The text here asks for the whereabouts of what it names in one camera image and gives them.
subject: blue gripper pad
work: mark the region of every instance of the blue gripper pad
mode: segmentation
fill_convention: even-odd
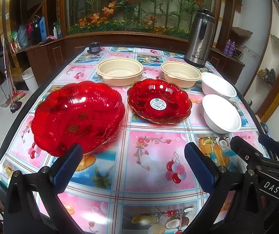
[[[275,154],[279,154],[279,143],[265,134],[259,135],[259,143],[262,144],[267,150]]]
[[[63,193],[83,157],[81,145],[74,144],[63,157],[59,157],[51,167],[49,179],[55,194]]]
[[[214,191],[215,182],[218,179],[218,173],[215,170],[216,165],[214,162],[209,157],[204,156],[194,143],[186,144],[184,152],[185,158],[202,190],[207,193],[212,193]]]

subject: white foam bowl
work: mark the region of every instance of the white foam bowl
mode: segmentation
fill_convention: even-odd
[[[105,83],[112,86],[126,86],[136,82],[137,76],[143,72],[139,61],[128,58],[114,58],[100,62],[97,73],[102,76]]]
[[[222,77],[208,72],[203,72],[201,74],[201,88],[204,94],[216,94],[227,100],[237,96],[235,88]]]
[[[204,120],[218,134],[234,133],[241,128],[241,118],[236,108],[226,99],[210,94],[202,99]]]
[[[165,62],[161,65],[161,70],[167,82],[175,83],[182,88],[192,87],[201,79],[201,73],[198,69],[183,62]]]

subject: purple bottle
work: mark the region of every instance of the purple bottle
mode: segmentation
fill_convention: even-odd
[[[233,42],[233,43],[231,43],[231,46],[229,47],[229,51],[228,51],[228,54],[227,54],[227,55],[228,55],[229,57],[232,57],[232,55],[233,55],[235,49],[236,49],[236,45],[235,45],[235,42]]]
[[[228,54],[228,51],[229,51],[229,48],[230,48],[231,44],[232,44],[231,40],[228,40],[226,42],[226,45],[225,45],[225,48],[224,48],[224,51],[223,51],[224,54],[226,54],[226,55]]]

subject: blue bottle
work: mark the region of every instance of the blue bottle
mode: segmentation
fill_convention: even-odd
[[[41,38],[42,38],[42,42],[43,42],[47,38],[44,16],[41,18],[41,21],[40,21],[40,29],[41,29]]]

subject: stainless steel thermos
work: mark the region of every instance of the stainless steel thermos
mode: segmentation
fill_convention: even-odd
[[[214,37],[215,18],[207,9],[198,10],[193,21],[185,54],[185,62],[203,68]]]

